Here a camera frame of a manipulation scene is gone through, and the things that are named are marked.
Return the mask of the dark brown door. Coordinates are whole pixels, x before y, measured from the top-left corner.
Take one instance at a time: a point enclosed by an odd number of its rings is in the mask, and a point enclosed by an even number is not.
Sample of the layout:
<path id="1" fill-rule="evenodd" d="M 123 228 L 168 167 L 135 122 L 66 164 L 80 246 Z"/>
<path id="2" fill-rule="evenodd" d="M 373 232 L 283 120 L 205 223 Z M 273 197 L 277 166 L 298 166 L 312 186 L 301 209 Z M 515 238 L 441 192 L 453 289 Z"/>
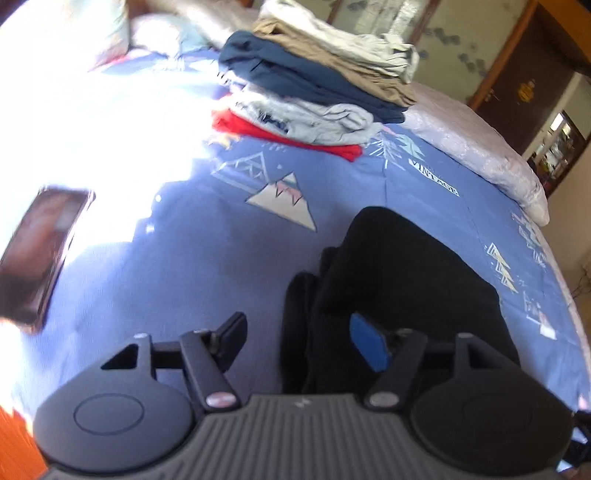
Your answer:
<path id="1" fill-rule="evenodd" d="M 576 73 L 590 75 L 590 3 L 530 1 L 470 106 L 523 154 Z"/>

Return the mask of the grey printed folded garment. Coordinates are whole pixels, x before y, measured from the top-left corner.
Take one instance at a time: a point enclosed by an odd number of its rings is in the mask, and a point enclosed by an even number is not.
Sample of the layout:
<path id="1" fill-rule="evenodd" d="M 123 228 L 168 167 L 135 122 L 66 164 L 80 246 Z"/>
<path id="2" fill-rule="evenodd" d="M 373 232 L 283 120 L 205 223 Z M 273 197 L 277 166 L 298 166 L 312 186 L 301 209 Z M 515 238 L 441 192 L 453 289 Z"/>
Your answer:
<path id="1" fill-rule="evenodd" d="M 324 106 L 283 97 L 230 71 L 219 72 L 217 81 L 229 91 L 224 107 L 283 138 L 322 146 L 367 145 L 383 130 L 372 114 L 353 104 Z"/>

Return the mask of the khaki folded pants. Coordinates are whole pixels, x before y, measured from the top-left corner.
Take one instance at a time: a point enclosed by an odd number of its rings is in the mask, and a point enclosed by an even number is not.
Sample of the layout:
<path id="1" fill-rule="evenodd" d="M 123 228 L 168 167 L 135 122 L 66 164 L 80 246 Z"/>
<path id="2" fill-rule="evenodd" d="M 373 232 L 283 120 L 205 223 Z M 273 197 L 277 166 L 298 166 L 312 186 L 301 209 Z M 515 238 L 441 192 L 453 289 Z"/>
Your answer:
<path id="1" fill-rule="evenodd" d="M 257 20 L 252 26 L 252 33 L 260 39 L 279 44 L 291 54 L 339 72 L 363 92 L 381 100 L 401 107 L 411 107 L 416 103 L 414 91 L 408 83 L 331 53 L 327 47 L 298 33 L 280 20 Z"/>

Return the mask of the black pants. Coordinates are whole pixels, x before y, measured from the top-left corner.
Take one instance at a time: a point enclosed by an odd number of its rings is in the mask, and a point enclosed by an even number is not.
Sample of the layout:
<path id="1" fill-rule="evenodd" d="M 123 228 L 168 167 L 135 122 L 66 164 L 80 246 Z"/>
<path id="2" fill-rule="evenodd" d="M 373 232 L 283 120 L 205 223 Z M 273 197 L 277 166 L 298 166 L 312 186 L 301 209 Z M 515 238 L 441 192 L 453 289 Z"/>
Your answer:
<path id="1" fill-rule="evenodd" d="M 322 252 L 318 274 L 287 287 L 280 375 L 287 395 L 367 394 L 377 373 L 349 335 L 359 313 L 386 332 L 408 328 L 452 342 L 472 333 L 518 363 L 496 289 L 453 250 L 384 207 L 367 207 L 342 244 Z"/>

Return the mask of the blue patterned bed sheet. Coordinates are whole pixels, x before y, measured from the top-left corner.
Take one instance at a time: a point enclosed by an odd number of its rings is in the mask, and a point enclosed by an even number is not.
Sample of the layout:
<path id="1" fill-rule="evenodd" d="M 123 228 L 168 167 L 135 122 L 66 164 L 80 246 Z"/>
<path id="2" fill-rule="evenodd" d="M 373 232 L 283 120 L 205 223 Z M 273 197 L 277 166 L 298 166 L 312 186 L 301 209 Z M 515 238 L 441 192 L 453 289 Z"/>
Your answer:
<path id="1" fill-rule="evenodd" d="M 580 317 L 535 223 L 494 184 L 407 128 L 348 162 L 221 134 L 211 52 L 148 55 L 82 75 L 1 70 L 1 238 L 37 191 L 88 189 L 50 300 L 29 336 L 1 328 L 1 403 L 25 416 L 129 337 L 168 340 L 249 318 L 229 376 L 242 394 L 280 387 L 290 279 L 313 270 L 360 210 L 391 208 L 455 250 L 498 291 L 525 369 L 572 407 L 590 398 Z"/>

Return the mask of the black smartphone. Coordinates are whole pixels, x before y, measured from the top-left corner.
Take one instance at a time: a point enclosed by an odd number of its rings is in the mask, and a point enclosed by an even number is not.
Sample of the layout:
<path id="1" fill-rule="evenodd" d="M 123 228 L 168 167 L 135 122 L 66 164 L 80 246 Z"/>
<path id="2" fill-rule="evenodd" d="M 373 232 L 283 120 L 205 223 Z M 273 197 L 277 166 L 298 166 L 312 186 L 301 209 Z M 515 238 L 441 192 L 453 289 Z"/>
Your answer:
<path id="1" fill-rule="evenodd" d="M 94 200 L 90 190 L 39 190 L 1 257 L 3 322 L 29 335 L 43 330 L 76 223 Z"/>

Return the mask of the navy folded garment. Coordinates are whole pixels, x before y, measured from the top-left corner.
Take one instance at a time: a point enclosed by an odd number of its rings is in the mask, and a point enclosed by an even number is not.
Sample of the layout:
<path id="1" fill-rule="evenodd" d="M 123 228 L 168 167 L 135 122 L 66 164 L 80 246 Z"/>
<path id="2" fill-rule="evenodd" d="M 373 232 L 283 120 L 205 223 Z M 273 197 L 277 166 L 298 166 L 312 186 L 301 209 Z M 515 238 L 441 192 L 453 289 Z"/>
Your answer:
<path id="1" fill-rule="evenodd" d="M 219 52 L 218 63 L 222 69 L 280 96 L 324 106 L 354 104 L 378 122 L 405 121 L 405 107 L 367 93 L 338 71 L 291 54 L 280 44 L 247 31 L 235 32 L 228 38 Z"/>

